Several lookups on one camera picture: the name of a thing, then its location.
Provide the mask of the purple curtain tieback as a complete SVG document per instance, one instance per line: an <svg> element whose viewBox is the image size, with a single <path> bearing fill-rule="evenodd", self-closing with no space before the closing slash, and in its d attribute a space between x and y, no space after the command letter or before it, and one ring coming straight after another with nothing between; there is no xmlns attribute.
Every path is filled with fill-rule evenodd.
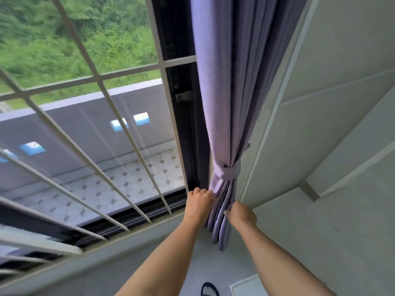
<svg viewBox="0 0 395 296"><path fill-rule="evenodd" d="M244 145L244 148L231 155L230 150L225 146L216 145L214 151L213 168L214 173L222 180L232 181L237 179L241 170L241 156L250 148L250 143Z"/></svg>

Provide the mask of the white board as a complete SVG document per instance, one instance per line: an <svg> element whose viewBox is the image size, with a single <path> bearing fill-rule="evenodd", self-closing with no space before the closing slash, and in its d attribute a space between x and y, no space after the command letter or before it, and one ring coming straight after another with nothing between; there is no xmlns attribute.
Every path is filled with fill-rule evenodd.
<svg viewBox="0 0 395 296"><path fill-rule="evenodd" d="M258 274L253 274L229 286L231 296L265 296Z"/></svg>

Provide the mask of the person's right hand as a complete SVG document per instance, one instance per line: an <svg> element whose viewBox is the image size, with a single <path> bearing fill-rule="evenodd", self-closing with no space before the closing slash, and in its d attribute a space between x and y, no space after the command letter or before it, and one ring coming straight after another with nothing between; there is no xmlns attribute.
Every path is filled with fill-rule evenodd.
<svg viewBox="0 0 395 296"><path fill-rule="evenodd" d="M235 201L230 209L224 211L224 215L238 232L246 228L256 228L255 213L247 204L240 201Z"/></svg>

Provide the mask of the black slipper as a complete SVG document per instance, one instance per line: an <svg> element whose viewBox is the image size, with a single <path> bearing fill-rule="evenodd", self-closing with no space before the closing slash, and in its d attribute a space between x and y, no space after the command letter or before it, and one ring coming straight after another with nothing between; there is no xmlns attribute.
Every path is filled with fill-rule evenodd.
<svg viewBox="0 0 395 296"><path fill-rule="evenodd" d="M220 294L214 284L205 282L201 286L200 296L220 296Z"/></svg>

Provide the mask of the person's left hand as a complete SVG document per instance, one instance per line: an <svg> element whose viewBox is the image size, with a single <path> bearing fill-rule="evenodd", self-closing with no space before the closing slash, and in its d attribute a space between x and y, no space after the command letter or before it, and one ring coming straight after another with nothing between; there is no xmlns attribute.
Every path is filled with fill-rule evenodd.
<svg viewBox="0 0 395 296"><path fill-rule="evenodd" d="M184 220L198 227L202 227L213 205L214 204L195 204L193 202L193 191L190 191L187 196Z"/></svg>

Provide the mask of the person's right forearm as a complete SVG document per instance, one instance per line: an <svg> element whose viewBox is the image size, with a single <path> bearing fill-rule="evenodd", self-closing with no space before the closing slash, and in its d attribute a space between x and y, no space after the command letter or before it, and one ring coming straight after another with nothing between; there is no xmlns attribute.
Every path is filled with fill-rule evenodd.
<svg viewBox="0 0 395 296"><path fill-rule="evenodd" d="M255 224L235 224L269 296L336 296L295 257Z"/></svg>

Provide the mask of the person's left forearm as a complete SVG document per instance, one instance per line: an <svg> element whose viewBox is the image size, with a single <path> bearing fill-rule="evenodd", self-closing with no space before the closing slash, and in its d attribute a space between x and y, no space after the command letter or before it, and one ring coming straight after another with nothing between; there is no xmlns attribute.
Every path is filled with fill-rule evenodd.
<svg viewBox="0 0 395 296"><path fill-rule="evenodd" d="M206 218L204 211L185 211L181 224L147 257L115 296L179 296Z"/></svg>

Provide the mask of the purple curtain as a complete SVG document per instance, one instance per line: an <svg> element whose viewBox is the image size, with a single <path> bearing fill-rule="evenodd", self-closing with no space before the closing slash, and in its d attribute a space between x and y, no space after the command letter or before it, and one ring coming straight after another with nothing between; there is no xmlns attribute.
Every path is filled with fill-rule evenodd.
<svg viewBox="0 0 395 296"><path fill-rule="evenodd" d="M231 155L249 143L259 113L307 0L190 0L195 54L210 150ZM206 227L220 251L231 226L224 215L235 201L237 179L213 172L217 198Z"/></svg>

